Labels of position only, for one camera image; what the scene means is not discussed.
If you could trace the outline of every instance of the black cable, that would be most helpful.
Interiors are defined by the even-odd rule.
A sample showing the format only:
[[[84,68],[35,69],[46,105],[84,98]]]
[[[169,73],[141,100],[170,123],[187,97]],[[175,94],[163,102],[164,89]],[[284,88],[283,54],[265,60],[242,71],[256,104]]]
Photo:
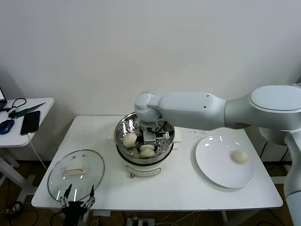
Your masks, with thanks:
[[[282,161],[284,159],[284,157],[286,156],[287,152],[288,152],[288,148],[286,149],[286,152],[284,153],[284,155],[282,156],[282,158],[280,159],[280,161]]]
[[[279,219],[279,217],[276,216],[275,213],[273,213],[271,210],[268,211],[282,224],[282,226],[285,226],[284,223]]]
[[[52,224],[53,218],[54,218],[56,215],[61,214],[61,213],[62,213],[62,211],[56,212],[56,213],[54,213],[54,214],[51,216],[51,218],[50,218],[50,220],[49,220],[50,226],[53,226],[53,224]]]
[[[267,146],[267,143],[268,143],[268,141],[266,140],[266,142],[264,143],[264,146],[263,146],[263,149],[262,149],[262,151],[261,151],[261,153],[260,153],[260,158],[262,157],[262,155],[263,155],[263,152],[264,152],[264,149],[265,149],[265,147]]]
[[[4,218],[6,215],[6,209],[8,208],[8,197],[9,197],[9,191],[10,191],[10,180],[7,178],[8,180],[8,194],[6,196],[6,201],[5,201],[5,213],[2,217],[0,217],[0,219]]]
[[[10,191],[10,180],[8,179],[8,195],[6,197],[6,202],[5,202],[5,208],[8,208],[8,197],[9,197],[9,191]]]
[[[286,149],[286,152],[284,153],[284,155],[281,157],[280,161],[282,161],[282,160],[284,159],[284,157],[286,156],[287,152],[288,152],[288,148]],[[273,168],[275,168],[276,166],[277,166],[277,165],[275,165],[275,166],[271,167],[270,169],[268,169],[268,172],[271,171],[271,170],[272,170]]]
[[[271,168],[268,169],[268,172],[271,171],[272,169],[274,169],[277,165],[272,166]]]
[[[273,165],[278,165],[278,166],[283,166],[283,165],[292,165],[292,161],[263,161],[262,162],[265,166],[273,166]]]
[[[22,213],[23,204],[21,202],[14,202],[10,206],[7,207],[7,214],[5,217],[8,220],[8,225],[11,226],[14,220]]]
[[[24,210],[22,213],[29,212],[29,211],[35,212],[37,215],[36,221],[32,225],[32,226],[35,226],[39,219],[39,213],[36,210]]]
[[[127,218],[126,215],[124,214],[124,211],[122,211],[122,215],[123,215],[123,225],[126,226],[127,225]]]
[[[19,106],[15,106],[15,102],[16,102],[17,100],[24,100],[24,103],[23,103],[23,104],[20,104]],[[22,97],[21,97],[21,98],[18,98],[18,99],[16,99],[16,100],[14,100],[14,102],[13,102],[11,108],[21,107],[22,105],[26,104],[26,102],[27,102],[27,100],[26,100],[25,98],[22,98]]]
[[[149,132],[151,132],[151,133],[159,133],[159,132],[166,126],[166,124],[167,124],[167,121],[164,122],[163,126],[161,126],[157,131],[152,131],[152,130],[150,129]]]
[[[270,223],[270,222],[268,222],[268,221],[261,221],[261,222],[259,222],[256,226],[260,226],[260,225],[262,225],[262,224],[268,224],[268,225],[276,226],[276,225],[274,225],[274,224],[272,224],[272,223]]]

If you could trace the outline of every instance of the computer mouse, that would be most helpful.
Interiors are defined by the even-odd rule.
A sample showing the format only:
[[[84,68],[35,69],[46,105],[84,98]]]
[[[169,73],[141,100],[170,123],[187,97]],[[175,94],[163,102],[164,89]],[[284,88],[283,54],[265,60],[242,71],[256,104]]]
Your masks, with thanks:
[[[5,121],[3,121],[2,123],[0,123],[0,134],[7,134],[8,132],[10,132],[10,129],[13,127],[15,123],[15,120],[12,119],[7,119]]]

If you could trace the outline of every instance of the power strip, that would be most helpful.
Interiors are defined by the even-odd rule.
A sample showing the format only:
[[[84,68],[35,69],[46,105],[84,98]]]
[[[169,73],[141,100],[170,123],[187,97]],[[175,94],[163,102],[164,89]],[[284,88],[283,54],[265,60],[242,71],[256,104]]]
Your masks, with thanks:
[[[128,218],[127,226],[155,226],[154,218]]]

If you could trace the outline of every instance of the white cable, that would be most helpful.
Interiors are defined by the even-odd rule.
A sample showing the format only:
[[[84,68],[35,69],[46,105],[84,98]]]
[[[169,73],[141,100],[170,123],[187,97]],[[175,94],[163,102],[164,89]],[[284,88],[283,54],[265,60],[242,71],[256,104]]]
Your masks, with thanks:
[[[167,214],[165,217],[163,217],[163,218],[159,221],[159,223],[161,223],[164,219],[168,218],[171,214],[172,214],[172,212],[170,212],[169,214]]]
[[[194,213],[192,213],[192,224],[191,224],[191,226],[193,226],[194,225]]]
[[[91,221],[90,226],[92,226],[93,223],[96,223],[95,226],[98,226],[98,219],[94,219]]]
[[[183,220],[184,218],[188,217],[188,216],[191,215],[191,214],[194,214],[195,212],[196,212],[196,211],[194,211],[194,212],[192,212],[192,213],[190,213],[190,214],[187,214],[185,217],[182,217],[182,218],[178,219],[178,220],[177,220],[176,222],[174,222],[174,224],[171,225],[171,226],[176,225],[176,223],[178,223],[180,220]]]
[[[156,223],[155,225],[162,225],[162,224],[172,224],[172,225],[178,226],[177,224],[175,224],[173,222],[161,222],[161,223]]]
[[[34,151],[34,153],[36,154],[36,156],[38,157],[38,159],[40,160],[40,162],[42,163],[42,165],[44,166],[44,168],[47,170],[47,167],[44,165],[44,163],[43,163],[43,161],[42,161],[42,159],[39,157],[39,155],[38,155],[38,153],[36,152],[36,150],[34,149],[34,147],[33,147],[33,145],[32,145],[32,141],[31,141],[31,139],[30,139],[30,133],[28,133],[27,134],[27,136],[28,136],[28,139],[29,139],[29,143],[31,144],[31,146],[32,146],[32,149],[33,149],[33,151]]]
[[[118,221],[115,218],[113,218],[113,217],[109,217],[109,218],[113,219],[116,222],[116,224],[118,225]]]

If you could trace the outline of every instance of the robotic arm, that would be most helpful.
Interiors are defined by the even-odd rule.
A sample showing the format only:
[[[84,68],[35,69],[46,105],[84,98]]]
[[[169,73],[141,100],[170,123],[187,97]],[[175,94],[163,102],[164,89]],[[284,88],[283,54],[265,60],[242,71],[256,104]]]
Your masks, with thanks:
[[[142,93],[135,102],[144,137],[159,120],[191,129],[213,130],[220,127],[260,128],[269,141],[287,145],[293,165],[285,181],[285,196],[293,222],[301,222],[301,89],[297,86],[264,86],[251,94],[223,100],[209,93],[168,93],[158,97]]]

